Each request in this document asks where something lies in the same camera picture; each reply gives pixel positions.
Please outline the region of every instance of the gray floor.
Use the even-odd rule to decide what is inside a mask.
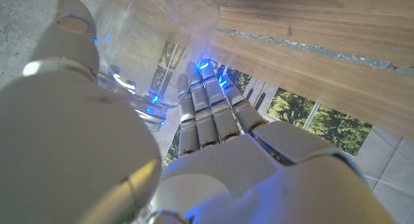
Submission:
[[[0,0],[0,88],[21,76],[58,0]],[[101,0],[81,0],[92,14]]]

